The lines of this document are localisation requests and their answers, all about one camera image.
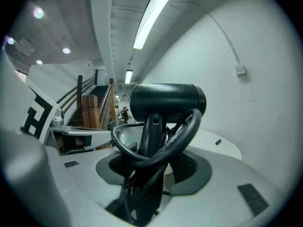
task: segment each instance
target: ceiling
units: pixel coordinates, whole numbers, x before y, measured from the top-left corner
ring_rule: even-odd
[[[169,0],[143,49],[135,50],[134,39],[148,1],[28,0],[8,33],[17,43],[7,44],[5,50],[21,72],[28,72],[37,60],[44,64],[95,62],[106,67],[118,91],[127,93],[165,35],[198,0]],[[41,19],[33,16],[36,7],[44,10]],[[62,52],[65,47],[70,54]],[[126,86],[127,69],[134,73]]]

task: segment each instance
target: curved white wall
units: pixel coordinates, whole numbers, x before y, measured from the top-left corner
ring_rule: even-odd
[[[217,6],[205,0],[202,4],[216,7],[210,14],[247,76],[235,75],[236,62],[226,39],[201,11],[203,17],[171,46],[143,83],[201,87],[207,98],[201,128],[237,145],[244,162],[286,192],[303,158],[300,38],[273,0],[216,2]]]

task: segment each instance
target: ceiling beam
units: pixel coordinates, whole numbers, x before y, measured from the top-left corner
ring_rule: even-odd
[[[111,12],[113,0],[90,0],[90,3],[101,57],[109,78],[114,79],[114,83],[116,83],[111,38]]]

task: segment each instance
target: fluorescent light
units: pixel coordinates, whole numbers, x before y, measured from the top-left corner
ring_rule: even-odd
[[[34,11],[34,16],[36,18],[42,18],[43,17],[43,9],[42,8],[36,8],[35,11]]]
[[[153,24],[169,0],[150,0],[140,22],[134,49],[142,49]]]
[[[70,50],[69,48],[64,48],[64,49],[63,49],[63,52],[64,52],[65,54],[69,54],[69,53],[71,52],[71,50]]]
[[[125,76],[125,84],[129,84],[131,82],[133,70],[126,70],[126,76]]]
[[[7,41],[8,41],[9,44],[13,44],[15,40],[13,38],[8,37]]]

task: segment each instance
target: staircase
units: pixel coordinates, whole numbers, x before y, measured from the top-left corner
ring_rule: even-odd
[[[94,94],[98,97],[98,107],[100,106],[100,103],[102,101],[102,98],[107,90],[108,86],[98,86],[95,87],[94,90],[90,94]],[[84,122],[83,122],[83,114],[82,114],[82,107],[78,108],[77,111],[74,113],[72,116],[70,122],[70,126],[74,127],[84,127]]]

